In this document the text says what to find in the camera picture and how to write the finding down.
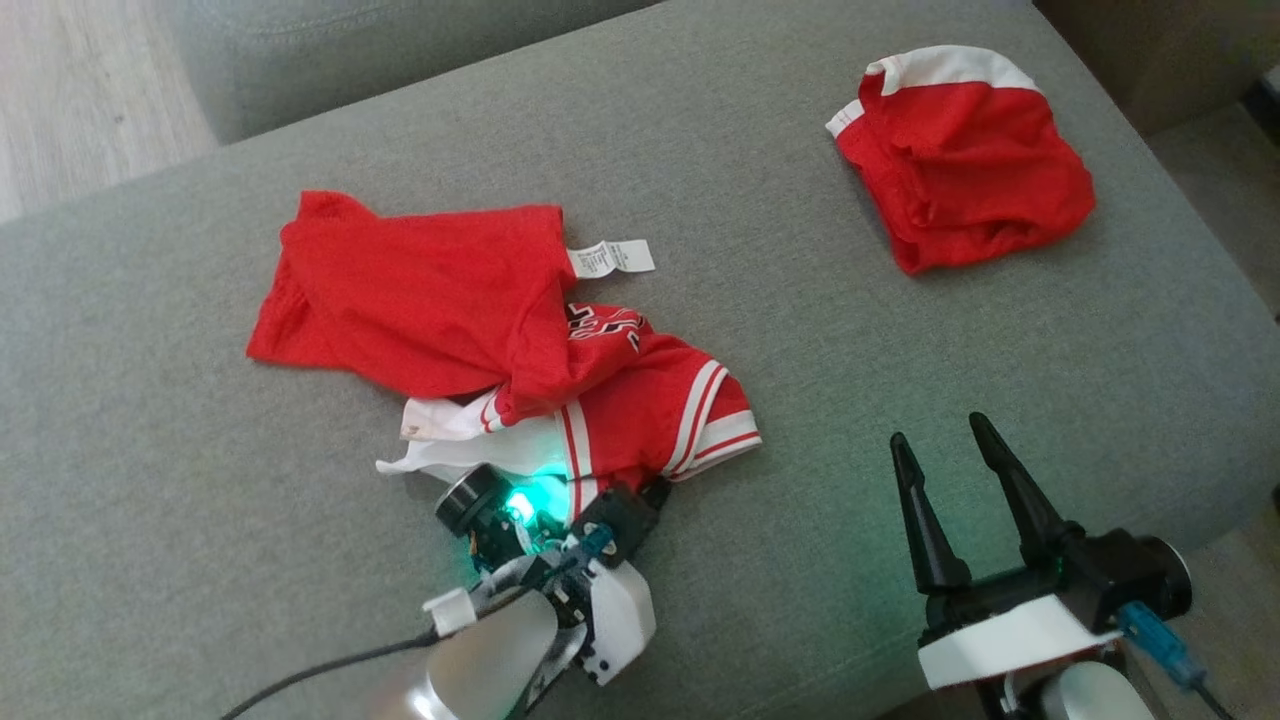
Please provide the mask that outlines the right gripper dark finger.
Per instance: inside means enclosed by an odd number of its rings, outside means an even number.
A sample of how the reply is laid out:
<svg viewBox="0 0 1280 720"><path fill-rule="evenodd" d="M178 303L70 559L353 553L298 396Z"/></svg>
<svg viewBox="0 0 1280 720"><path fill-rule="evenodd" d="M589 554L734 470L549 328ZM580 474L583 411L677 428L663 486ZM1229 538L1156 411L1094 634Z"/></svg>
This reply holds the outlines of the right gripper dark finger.
<svg viewBox="0 0 1280 720"><path fill-rule="evenodd" d="M916 591L933 596L969 587L970 568L948 542L927 496L925 474L904 433L891 436L890 452Z"/></svg>
<svg viewBox="0 0 1280 720"><path fill-rule="evenodd" d="M987 415L972 413L969 424L987 468L1000 480L1024 564L1029 568L1059 564L1065 544L1083 529L1060 515Z"/></svg>

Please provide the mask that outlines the red shorts with white band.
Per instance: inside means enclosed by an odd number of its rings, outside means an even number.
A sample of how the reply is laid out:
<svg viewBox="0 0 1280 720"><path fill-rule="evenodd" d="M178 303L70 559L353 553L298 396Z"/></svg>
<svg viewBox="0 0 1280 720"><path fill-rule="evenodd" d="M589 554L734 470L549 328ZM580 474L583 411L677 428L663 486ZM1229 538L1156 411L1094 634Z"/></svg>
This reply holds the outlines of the red shorts with white band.
<svg viewBox="0 0 1280 720"><path fill-rule="evenodd" d="M1096 206L1092 174L1044 94L989 49L934 45L873 61L826 129L908 275L1052 245Z"/></svg>

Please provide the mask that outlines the red jersey with white trim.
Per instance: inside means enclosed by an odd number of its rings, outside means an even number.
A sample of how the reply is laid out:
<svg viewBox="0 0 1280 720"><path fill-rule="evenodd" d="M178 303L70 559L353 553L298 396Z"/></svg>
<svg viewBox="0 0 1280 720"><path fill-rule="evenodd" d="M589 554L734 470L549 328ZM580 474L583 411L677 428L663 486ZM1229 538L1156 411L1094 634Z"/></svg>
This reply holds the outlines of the red jersey with white trim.
<svg viewBox="0 0 1280 720"><path fill-rule="evenodd" d="M580 281L653 272L644 240L566 243L557 205L381 217L306 191L246 354L404 396L385 475L486 464L573 519L613 488L686 480L762 445L730 369Z"/></svg>

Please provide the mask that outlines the grey sofa side cushion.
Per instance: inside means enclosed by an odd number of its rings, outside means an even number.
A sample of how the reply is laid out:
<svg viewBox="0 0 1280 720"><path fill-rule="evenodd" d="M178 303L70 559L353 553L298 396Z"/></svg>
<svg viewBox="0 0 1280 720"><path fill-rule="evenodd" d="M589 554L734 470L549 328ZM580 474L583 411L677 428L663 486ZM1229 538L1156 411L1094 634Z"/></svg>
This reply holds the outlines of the grey sofa side cushion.
<svg viewBox="0 0 1280 720"><path fill-rule="evenodd" d="M159 0L214 137L237 143L659 0Z"/></svg>

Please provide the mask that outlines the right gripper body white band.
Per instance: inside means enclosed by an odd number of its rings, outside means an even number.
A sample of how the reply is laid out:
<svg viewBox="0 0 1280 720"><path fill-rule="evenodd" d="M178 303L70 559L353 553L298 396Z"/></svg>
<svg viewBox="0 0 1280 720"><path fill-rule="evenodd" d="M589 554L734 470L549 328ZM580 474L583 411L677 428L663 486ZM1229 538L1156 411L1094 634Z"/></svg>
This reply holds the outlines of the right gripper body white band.
<svg viewBox="0 0 1280 720"><path fill-rule="evenodd" d="M1004 571L977 583L966 565L916 571L925 629L916 652L932 691L1002 678L1102 647L1120 637L1093 632L1064 603L1060 562Z"/></svg>

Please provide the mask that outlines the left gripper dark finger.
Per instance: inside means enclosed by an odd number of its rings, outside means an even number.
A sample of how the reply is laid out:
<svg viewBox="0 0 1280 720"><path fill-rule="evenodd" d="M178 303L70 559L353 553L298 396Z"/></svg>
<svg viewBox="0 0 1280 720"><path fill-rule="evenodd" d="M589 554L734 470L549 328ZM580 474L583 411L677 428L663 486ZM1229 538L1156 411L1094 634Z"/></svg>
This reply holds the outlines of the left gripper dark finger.
<svg viewBox="0 0 1280 720"><path fill-rule="evenodd" d="M580 514L579 528L586 521L605 523L614 532L616 551L600 562L623 562L632 559L649 534L657 528L672 483L653 478L639 492L627 486L602 491Z"/></svg>

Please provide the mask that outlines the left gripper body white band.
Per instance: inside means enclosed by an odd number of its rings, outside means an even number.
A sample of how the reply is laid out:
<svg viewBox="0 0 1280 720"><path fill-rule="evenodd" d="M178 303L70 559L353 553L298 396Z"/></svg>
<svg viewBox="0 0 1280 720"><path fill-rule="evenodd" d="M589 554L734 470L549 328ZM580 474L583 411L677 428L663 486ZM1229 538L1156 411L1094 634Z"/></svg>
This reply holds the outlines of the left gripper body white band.
<svg viewBox="0 0 1280 720"><path fill-rule="evenodd" d="M556 614L556 638L532 687L548 687L571 665L596 685L608 685L657 633L650 587L639 570L627 561L611 566L590 559L576 534L483 571L468 593L483 612L518 589L541 594Z"/></svg>

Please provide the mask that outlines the grey fabric sofa seat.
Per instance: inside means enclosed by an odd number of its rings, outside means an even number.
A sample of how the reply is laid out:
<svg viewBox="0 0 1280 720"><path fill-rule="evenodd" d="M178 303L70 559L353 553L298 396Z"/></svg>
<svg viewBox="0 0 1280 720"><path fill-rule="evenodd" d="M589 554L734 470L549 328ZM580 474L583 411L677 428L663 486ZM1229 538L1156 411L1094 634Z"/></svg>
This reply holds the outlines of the grey fabric sofa seat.
<svg viewBox="0 0 1280 720"><path fill-rule="evenodd" d="M826 122L868 61L991 47L1094 179L1069 240L896 268ZM653 644L549 720L876 717L919 696L901 430L975 573L1018 560L966 418L1068 518L1183 551L1280 482L1280 327L1024 3L666 0L0 227L0 720L216 720L401 641L467 580L380 477L402 401L244 346L305 188L384 214L554 202L645 238L584 287L718 357L763 446L682 483L637 565Z"/></svg>

